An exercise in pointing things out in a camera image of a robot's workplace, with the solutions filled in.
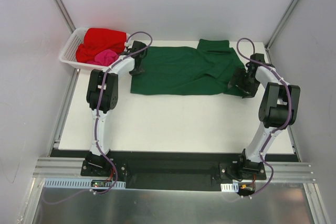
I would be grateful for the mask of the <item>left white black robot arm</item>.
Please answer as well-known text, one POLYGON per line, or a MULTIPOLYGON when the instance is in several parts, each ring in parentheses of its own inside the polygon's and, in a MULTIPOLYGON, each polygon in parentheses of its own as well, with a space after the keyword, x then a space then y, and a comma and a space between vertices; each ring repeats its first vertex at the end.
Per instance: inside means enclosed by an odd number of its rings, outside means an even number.
POLYGON ((112 110, 118 103, 119 79, 126 73, 138 75, 146 57, 148 45, 133 41, 131 48, 102 70, 90 73, 86 101, 92 112, 93 137, 91 147, 82 164, 81 176, 112 176, 116 171, 106 159, 111 145, 112 110))

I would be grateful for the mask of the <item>green t shirt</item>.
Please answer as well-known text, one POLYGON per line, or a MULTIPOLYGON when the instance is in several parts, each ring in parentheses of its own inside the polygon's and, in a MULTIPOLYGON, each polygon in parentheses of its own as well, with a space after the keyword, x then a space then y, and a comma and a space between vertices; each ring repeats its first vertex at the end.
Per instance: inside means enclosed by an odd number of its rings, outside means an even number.
POLYGON ((131 80, 133 94, 244 95, 228 87, 235 70, 245 67, 228 40, 200 39, 196 48, 151 46, 141 66, 144 73, 131 80))

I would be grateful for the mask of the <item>white plastic basket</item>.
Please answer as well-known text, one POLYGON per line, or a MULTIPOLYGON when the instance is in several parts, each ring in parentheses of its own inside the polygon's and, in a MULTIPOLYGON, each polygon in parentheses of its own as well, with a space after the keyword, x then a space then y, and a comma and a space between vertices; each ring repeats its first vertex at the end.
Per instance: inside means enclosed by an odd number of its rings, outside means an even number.
POLYGON ((68 41, 66 42, 63 50, 59 55, 59 60, 63 63, 67 63, 70 66, 77 68, 77 69, 85 69, 85 70, 92 70, 92 69, 103 69, 105 66, 97 66, 91 65, 88 63, 80 63, 76 60, 76 50, 78 46, 83 43, 84 36, 87 32, 88 28, 77 28, 69 37, 68 41))

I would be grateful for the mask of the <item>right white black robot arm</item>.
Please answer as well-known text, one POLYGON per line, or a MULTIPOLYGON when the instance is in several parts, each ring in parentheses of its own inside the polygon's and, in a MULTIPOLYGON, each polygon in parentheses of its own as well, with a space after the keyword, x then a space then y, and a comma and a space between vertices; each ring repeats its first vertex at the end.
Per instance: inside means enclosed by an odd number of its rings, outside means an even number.
POLYGON ((258 111, 260 124, 253 140, 237 162, 222 169, 226 177, 237 181, 266 179, 263 174, 266 153, 281 131, 296 121, 301 92, 299 86, 284 81, 275 67, 265 62, 263 54, 254 53, 248 60, 245 69, 235 70, 228 88, 240 89, 244 98, 253 98, 259 86, 265 91, 258 111))

